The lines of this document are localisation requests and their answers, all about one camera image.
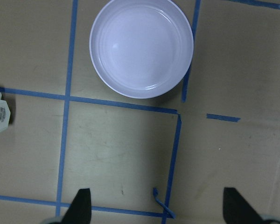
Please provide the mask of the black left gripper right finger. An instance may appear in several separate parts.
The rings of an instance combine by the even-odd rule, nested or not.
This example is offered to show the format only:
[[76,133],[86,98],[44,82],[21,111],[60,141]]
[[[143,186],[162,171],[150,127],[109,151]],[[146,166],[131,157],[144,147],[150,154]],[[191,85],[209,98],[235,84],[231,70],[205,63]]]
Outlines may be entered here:
[[266,224],[267,221],[232,187],[224,187],[223,218],[227,224]]

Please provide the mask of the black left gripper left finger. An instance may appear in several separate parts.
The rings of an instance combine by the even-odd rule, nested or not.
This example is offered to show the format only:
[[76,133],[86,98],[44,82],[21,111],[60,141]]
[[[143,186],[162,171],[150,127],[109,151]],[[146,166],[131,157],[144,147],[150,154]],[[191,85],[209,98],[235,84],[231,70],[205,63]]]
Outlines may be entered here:
[[91,222],[91,191],[80,189],[63,216],[62,224],[89,224]]

